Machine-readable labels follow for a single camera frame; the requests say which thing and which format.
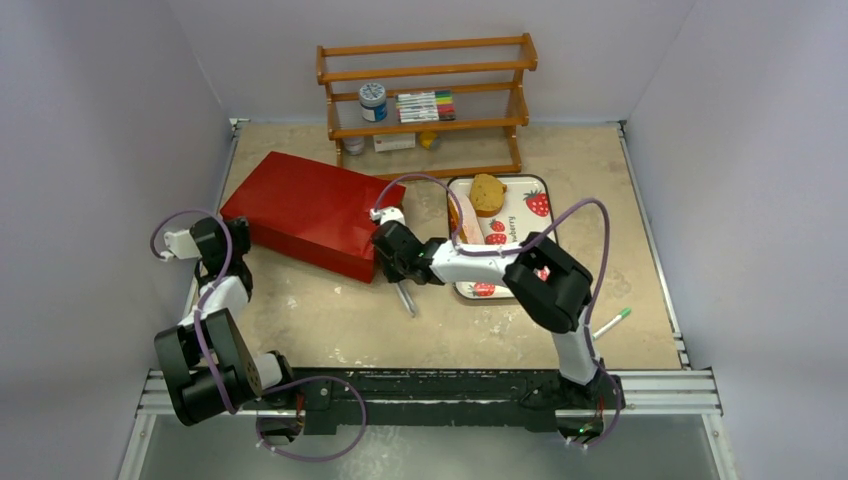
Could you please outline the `red paper bag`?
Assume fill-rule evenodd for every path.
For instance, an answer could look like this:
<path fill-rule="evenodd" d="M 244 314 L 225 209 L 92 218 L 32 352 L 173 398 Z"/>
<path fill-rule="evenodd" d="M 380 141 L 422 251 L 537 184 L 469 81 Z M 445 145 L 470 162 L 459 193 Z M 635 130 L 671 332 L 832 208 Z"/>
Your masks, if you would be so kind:
<path fill-rule="evenodd" d="M 220 209 L 246 217 L 252 243 L 364 283 L 376 272 L 369 216 L 386 180 L 269 153 Z"/>

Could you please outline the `yellow fake bread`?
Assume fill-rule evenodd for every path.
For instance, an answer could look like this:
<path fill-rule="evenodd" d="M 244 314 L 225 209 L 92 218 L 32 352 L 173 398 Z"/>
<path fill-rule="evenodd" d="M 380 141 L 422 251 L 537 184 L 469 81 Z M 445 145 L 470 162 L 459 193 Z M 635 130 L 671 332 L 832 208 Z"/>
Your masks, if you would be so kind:
<path fill-rule="evenodd" d="M 469 200 L 478 217 L 497 215 L 505 203 L 508 187 L 490 174 L 475 175 L 469 191 Z"/>

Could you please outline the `strawberry print white tray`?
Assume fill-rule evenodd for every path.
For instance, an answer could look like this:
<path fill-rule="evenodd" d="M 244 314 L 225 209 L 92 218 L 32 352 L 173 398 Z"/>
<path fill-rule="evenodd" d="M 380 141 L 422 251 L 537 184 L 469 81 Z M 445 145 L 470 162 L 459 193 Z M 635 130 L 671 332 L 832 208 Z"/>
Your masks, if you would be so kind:
<path fill-rule="evenodd" d="M 506 186 L 501 211 L 490 218 L 478 218 L 486 244 L 521 242 L 530 232 L 545 230 L 554 220 L 545 181 L 536 175 L 498 175 Z M 461 301 L 515 303 L 514 296 L 502 286 L 482 282 L 458 282 L 453 289 Z"/>

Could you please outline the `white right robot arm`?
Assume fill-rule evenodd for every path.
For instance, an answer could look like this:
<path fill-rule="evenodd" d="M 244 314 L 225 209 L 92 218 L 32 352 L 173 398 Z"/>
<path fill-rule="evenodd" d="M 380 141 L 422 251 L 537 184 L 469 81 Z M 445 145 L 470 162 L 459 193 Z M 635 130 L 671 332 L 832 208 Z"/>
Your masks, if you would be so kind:
<path fill-rule="evenodd" d="M 389 220 L 371 236 L 375 256 L 391 283 L 483 283 L 508 289 L 529 318 L 552 335 L 561 392 L 584 407 L 601 391 L 600 356 L 589 328 L 594 278 L 548 236 L 531 232 L 515 250 L 504 245 L 420 241 L 406 225 Z"/>

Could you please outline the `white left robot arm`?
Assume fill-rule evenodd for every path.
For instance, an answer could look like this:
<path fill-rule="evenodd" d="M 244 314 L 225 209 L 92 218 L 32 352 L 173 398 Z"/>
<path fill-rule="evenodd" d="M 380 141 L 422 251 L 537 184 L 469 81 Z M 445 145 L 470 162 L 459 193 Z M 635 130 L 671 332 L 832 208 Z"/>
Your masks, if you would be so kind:
<path fill-rule="evenodd" d="M 189 313 L 154 338 L 177 418 L 192 426 L 260 398 L 275 409 L 292 405 L 298 382 L 287 359 L 251 354 L 236 322 L 254 287 L 244 260 L 252 247 L 247 218 L 203 216 L 179 231 L 158 226 L 151 238 L 164 242 L 151 249 L 157 259 L 193 261 L 198 287 Z"/>

